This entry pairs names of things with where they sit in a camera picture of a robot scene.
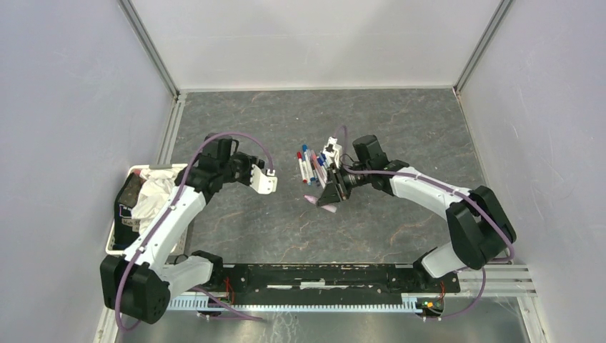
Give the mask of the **dark blue capped marker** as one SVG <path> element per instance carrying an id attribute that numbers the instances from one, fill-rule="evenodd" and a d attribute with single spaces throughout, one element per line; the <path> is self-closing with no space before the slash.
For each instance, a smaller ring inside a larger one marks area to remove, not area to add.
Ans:
<path id="1" fill-rule="evenodd" d="M 328 169 L 326 167 L 325 161 L 323 160 L 323 158 L 321 156 L 316 156 L 316 160 L 317 163 L 319 165 L 319 168 L 322 171 L 322 177 L 325 181 L 328 180 L 329 176 L 328 176 Z"/>

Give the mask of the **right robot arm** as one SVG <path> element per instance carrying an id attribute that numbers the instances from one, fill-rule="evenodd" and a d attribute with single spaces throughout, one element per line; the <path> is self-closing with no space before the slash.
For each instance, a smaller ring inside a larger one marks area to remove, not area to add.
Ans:
<path id="1" fill-rule="evenodd" d="M 328 159 L 326 185 L 317 206 L 326 207 L 350 198 L 353 189 L 366 185 L 430 210 L 445 220 L 449 241 L 422 255 L 412 275 L 416 288 L 430 292 L 442 277 L 465 268 L 480 270 L 490 262 L 508 262 L 517 236 L 496 194 L 486 186 L 456 187 L 389 159 L 375 135 L 353 142 L 352 164 L 336 137 L 328 138 L 322 157 Z"/>

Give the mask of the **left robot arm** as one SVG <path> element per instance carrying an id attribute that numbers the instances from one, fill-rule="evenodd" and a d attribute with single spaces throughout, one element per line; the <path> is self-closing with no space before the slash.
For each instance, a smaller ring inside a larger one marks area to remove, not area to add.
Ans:
<path id="1" fill-rule="evenodd" d="M 217 255 L 197 251 L 181 263 L 165 262 L 190 222 L 229 183 L 261 195 L 275 192 L 274 159 L 260 140 L 237 131 L 209 135 L 178 173 L 150 227 L 121 255 L 108 255 L 101 262 L 104 304 L 114 310 L 119 330 L 130 330 L 123 316 L 133 318 L 135 327 L 154 324 L 182 293 L 201 286 L 212 292 L 223 285 L 223 259 Z"/>

